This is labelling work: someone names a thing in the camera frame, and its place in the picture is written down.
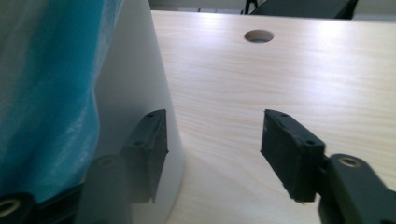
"teal fabric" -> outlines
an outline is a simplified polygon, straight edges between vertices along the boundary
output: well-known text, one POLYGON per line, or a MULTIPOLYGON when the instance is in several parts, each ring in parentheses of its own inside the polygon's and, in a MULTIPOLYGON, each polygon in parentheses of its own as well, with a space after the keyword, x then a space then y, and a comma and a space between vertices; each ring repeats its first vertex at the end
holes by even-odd
POLYGON ((14 23, 0 34, 0 195, 30 192, 42 202, 78 184, 91 162, 99 128, 93 88, 122 1, 37 3, 34 12, 32 1, 2 6, 0 23, 14 23), (20 17, 7 18, 16 9, 20 17), (25 38, 24 52, 12 50, 21 47, 15 38, 25 38))

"light wood tabletop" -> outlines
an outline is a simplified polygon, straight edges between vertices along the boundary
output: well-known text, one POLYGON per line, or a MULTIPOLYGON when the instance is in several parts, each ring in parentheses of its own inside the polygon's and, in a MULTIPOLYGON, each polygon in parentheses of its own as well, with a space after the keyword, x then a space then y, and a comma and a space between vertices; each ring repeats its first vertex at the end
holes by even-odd
POLYGON ((291 200, 260 153, 265 109, 396 189, 396 23, 152 15, 186 156, 168 223, 320 222, 317 204, 291 200), (251 30, 274 39, 250 43, 251 30))

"wooden table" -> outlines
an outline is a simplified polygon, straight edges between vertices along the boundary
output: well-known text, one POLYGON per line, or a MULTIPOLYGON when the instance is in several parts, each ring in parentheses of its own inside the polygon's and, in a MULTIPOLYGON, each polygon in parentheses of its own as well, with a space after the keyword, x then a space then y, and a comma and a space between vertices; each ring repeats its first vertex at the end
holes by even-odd
POLYGON ((395 23, 152 14, 186 155, 168 223, 319 223, 259 152, 267 108, 396 189, 395 23), (274 39, 247 42, 255 29, 274 39))

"black chair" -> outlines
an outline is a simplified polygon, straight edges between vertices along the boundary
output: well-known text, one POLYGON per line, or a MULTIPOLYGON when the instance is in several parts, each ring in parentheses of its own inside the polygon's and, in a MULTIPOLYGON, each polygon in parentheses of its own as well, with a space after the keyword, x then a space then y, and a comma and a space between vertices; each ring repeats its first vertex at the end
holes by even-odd
POLYGON ((350 20, 357 3, 358 0, 267 0, 251 15, 350 20))

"bolt hole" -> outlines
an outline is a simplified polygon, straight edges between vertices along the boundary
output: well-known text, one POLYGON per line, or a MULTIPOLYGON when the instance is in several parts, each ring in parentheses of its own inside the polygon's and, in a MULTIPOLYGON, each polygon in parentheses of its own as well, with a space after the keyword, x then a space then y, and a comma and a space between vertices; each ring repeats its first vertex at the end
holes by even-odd
POLYGON ((141 146, 143 146, 143 142, 142 142, 142 141, 135 141, 135 142, 134 142, 134 145, 135 145, 136 147, 141 147, 141 146))
POLYGON ((21 205, 21 202, 16 199, 5 200, 0 202, 0 217, 6 217, 16 211, 21 205))
POLYGON ((361 166, 361 164, 358 161, 356 161, 355 159, 349 158, 349 157, 343 157, 338 160, 345 166, 349 166, 349 167, 353 167, 353 168, 361 166))
POLYGON ((266 43, 274 39, 274 35, 269 31, 252 30, 245 33, 245 39, 251 43, 266 43))
POLYGON ((315 144, 315 142, 314 141, 312 141, 312 140, 308 140, 308 141, 305 141, 308 145, 311 145, 311 146, 313 146, 314 144, 315 144))
POLYGON ((99 162, 99 164, 103 167, 109 167, 113 164, 114 160, 113 159, 103 159, 99 162))

